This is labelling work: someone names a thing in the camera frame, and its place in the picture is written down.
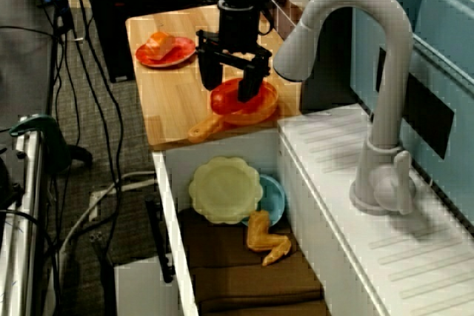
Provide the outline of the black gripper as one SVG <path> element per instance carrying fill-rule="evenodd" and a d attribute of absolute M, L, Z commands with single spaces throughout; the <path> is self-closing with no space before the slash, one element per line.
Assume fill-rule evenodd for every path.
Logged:
<path fill-rule="evenodd" d="M 224 0 L 217 4 L 218 31 L 198 30 L 198 64 L 206 90 L 222 83 L 222 64 L 244 70 L 238 83 L 237 99 L 246 103 L 258 94 L 263 78 L 270 71 L 272 53 L 258 44 L 260 8 L 231 7 Z"/>

